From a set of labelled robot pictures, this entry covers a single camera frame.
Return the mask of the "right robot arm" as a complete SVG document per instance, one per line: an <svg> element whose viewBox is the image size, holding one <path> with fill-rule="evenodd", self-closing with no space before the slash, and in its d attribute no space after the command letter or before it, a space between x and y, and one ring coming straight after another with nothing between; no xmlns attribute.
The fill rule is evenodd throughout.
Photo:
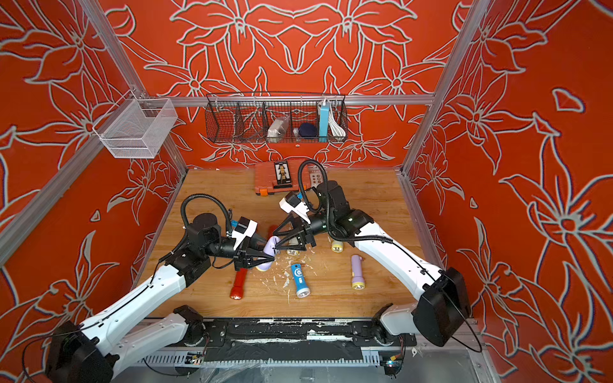
<svg viewBox="0 0 613 383"><path fill-rule="evenodd" d="M352 208L337 182L315 160L305 160L294 180L298 191L289 192L279 203L286 219L275 230L276 250L304 252L316 246L316 236L351 245L384 266L408 289L416 304L391 305L379 318L390 335L420 334L442 347L466 324L470 313L468 292L462 274L416 256L389 236L373 217Z"/></svg>

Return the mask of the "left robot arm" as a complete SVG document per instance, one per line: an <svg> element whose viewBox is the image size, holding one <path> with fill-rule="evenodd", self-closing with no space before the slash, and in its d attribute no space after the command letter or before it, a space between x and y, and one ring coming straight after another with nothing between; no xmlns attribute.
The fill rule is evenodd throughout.
<svg viewBox="0 0 613 383"><path fill-rule="evenodd" d="M180 214L183 237L159 260L152 276L98 314L78 325L67 322L54 332L45 368L52 382L110 382L166 346L207 345L211 336L204 319L188 305L141 330L135 327L218 259L227 259L237 271L275 259L265 252L257 223L242 217L233 225L229 210L214 196L188 196Z"/></svg>

